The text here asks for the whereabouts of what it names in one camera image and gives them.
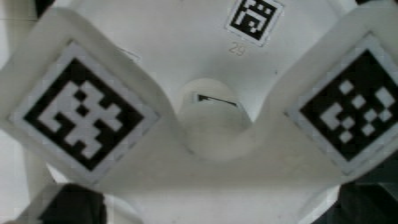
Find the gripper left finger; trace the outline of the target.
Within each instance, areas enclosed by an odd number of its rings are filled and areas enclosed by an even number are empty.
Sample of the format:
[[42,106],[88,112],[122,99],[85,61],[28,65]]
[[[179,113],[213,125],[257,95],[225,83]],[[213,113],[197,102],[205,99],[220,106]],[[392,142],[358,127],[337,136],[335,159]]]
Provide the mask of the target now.
[[106,224],[104,196],[78,184],[51,184],[15,218],[17,224]]

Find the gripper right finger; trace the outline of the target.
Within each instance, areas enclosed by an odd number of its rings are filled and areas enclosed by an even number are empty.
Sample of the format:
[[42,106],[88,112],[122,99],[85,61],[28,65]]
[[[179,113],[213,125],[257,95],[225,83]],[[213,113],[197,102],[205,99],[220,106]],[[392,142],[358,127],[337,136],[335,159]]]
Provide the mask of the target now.
[[346,184],[339,190],[330,224],[398,224],[398,200],[380,185]]

